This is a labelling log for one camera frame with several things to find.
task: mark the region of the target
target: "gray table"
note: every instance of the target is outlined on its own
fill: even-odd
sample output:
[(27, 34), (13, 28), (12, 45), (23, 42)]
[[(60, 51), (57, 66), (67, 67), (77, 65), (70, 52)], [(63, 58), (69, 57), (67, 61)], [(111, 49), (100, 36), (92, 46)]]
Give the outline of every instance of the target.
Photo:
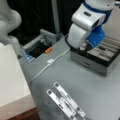
[[(53, 51), (49, 55), (42, 54), (32, 63), (25, 64), (23, 71), (27, 81), (47, 65), (47, 60), (56, 58), (68, 48), (62, 38), (53, 46)], [(67, 120), (46, 94), (48, 89), (56, 92), (53, 86), (55, 82), (59, 82), (64, 87), (89, 118), (118, 120), (120, 117), (120, 64), (107, 77), (104, 77), (72, 61), (68, 52), (30, 84), (42, 119)]]

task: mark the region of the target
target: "black background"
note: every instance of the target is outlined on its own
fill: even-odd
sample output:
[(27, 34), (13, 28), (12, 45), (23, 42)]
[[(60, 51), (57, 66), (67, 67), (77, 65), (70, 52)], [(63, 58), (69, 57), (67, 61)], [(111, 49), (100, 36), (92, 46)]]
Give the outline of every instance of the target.
[[(60, 30), (67, 34), (72, 14), (83, 0), (58, 0)], [(20, 27), (12, 32), (22, 45), (39, 35), (40, 29), (55, 33), (51, 0), (8, 0), (10, 7), (22, 17)]]

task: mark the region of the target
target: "wire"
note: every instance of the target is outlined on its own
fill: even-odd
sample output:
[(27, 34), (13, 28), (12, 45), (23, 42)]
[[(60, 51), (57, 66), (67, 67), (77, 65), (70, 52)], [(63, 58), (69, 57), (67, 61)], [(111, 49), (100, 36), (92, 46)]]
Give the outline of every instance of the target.
[(62, 57), (63, 55), (65, 55), (67, 52), (69, 52), (70, 49), (66, 50), (64, 53), (62, 53), (61, 55), (57, 56), (55, 59), (50, 59), (47, 61), (47, 65), (34, 77), (32, 78), (29, 82), (31, 83), (33, 80), (35, 80), (39, 75), (41, 75), (45, 70), (47, 70), (47, 68), (49, 68), (53, 63), (55, 63), (60, 57)]

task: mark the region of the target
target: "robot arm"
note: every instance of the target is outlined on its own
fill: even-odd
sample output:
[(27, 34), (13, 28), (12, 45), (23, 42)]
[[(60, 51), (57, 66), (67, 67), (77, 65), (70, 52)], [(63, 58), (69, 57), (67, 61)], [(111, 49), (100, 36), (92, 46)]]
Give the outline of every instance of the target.
[(23, 56), (18, 39), (8, 34), (15, 30), (21, 21), (19, 13), (9, 7), (7, 0), (0, 0), (0, 42), (4, 45), (12, 44), (17, 56)]
[(105, 38), (102, 25), (108, 21), (114, 4), (115, 0), (85, 0), (72, 17), (69, 45), (80, 49), (87, 41), (86, 51), (97, 47)]

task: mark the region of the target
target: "blue object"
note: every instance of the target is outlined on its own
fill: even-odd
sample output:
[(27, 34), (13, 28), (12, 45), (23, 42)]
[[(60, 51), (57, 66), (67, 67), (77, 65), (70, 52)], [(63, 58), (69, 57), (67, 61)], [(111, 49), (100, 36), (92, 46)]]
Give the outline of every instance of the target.
[(102, 25), (100, 25), (92, 31), (88, 40), (92, 47), (97, 47), (104, 38), (105, 32), (102, 30)]
[(110, 17), (110, 14), (111, 14), (111, 12), (112, 12), (112, 10), (104, 11), (104, 10), (98, 10), (98, 9), (92, 8), (92, 7), (91, 7), (90, 5), (88, 5), (86, 2), (83, 2), (83, 5), (84, 5), (86, 8), (88, 8), (89, 10), (93, 11), (93, 12), (105, 14), (105, 15), (106, 15), (106, 18), (105, 18), (103, 24), (108, 21), (108, 19), (109, 19), (109, 17)]
[(29, 63), (35, 59), (33, 56), (29, 55), (27, 52), (24, 52), (24, 55)]

